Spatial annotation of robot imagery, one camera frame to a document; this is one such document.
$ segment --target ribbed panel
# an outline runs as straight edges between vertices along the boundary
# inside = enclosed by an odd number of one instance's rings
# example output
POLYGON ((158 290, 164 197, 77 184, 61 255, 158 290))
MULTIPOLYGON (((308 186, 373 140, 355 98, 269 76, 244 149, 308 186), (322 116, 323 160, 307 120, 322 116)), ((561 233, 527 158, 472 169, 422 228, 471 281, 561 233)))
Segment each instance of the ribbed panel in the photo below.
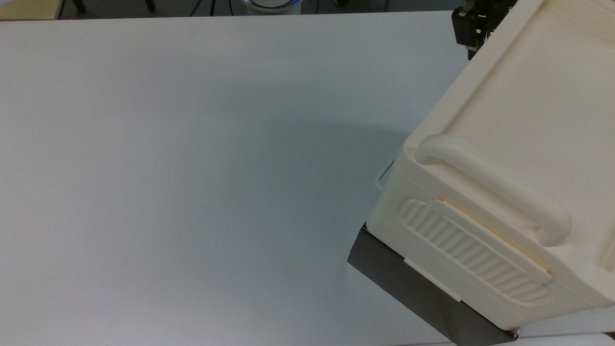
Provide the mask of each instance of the ribbed panel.
POLYGON ((408 198, 402 202, 399 216, 413 235, 446 253, 508 298, 531 302, 548 293, 544 285, 533 281, 499 254, 434 212, 429 204, 408 198))

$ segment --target white tabletop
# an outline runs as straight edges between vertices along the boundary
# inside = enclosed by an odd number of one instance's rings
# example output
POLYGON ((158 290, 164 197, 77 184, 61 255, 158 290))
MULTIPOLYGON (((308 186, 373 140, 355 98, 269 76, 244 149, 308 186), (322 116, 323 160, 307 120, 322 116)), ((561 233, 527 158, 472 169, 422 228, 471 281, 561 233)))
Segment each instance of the white tabletop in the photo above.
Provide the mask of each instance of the white tabletop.
POLYGON ((449 12, 0 23, 0 45, 1 345, 446 342, 346 257, 467 63, 449 12))

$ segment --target floor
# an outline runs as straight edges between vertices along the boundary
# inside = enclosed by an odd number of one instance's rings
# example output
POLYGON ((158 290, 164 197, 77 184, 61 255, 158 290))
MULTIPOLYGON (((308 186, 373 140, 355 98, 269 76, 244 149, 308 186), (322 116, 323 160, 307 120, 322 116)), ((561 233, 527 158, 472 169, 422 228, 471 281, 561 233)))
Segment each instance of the floor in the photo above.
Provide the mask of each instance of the floor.
MULTIPOLYGON (((95 18, 146 18, 146 17, 188 17, 198 0, 154 0, 156 11, 150 13, 144 0, 83 0, 86 14, 79 14, 72 0, 64 0, 60 19, 95 19, 95 18)), ((215 0, 213 15, 246 15, 245 6, 240 0, 215 0)), ((318 14, 384 12, 385 0, 349 0, 340 7, 334 0, 304 0, 301 4, 302 14, 314 14, 317 1, 318 14)), ((390 12, 450 10, 463 6, 465 0, 389 0, 390 12)), ((212 0, 201 0, 195 17, 207 17, 212 0)))

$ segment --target chair leg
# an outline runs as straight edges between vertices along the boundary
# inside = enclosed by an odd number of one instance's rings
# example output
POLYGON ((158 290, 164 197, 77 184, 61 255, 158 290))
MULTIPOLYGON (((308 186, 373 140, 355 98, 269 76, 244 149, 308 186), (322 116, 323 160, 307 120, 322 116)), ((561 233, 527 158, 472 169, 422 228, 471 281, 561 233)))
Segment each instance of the chair leg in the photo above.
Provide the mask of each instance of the chair leg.
POLYGON ((145 0, 145 3, 147 4, 148 10, 150 12, 156 11, 156 4, 154 3, 154 0, 145 0))
POLYGON ((85 5, 83 5, 83 0, 73 0, 73 4, 75 4, 77 11, 79 11, 80 14, 85 13, 85 5))

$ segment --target plastic container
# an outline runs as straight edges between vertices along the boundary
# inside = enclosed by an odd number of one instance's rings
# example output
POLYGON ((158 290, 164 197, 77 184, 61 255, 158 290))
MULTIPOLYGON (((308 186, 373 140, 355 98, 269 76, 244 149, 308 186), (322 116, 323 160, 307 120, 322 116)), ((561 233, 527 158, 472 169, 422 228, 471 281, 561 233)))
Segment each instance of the plastic container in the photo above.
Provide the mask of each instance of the plastic container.
POLYGON ((519 1, 367 225, 503 329, 615 305, 615 1, 519 1))

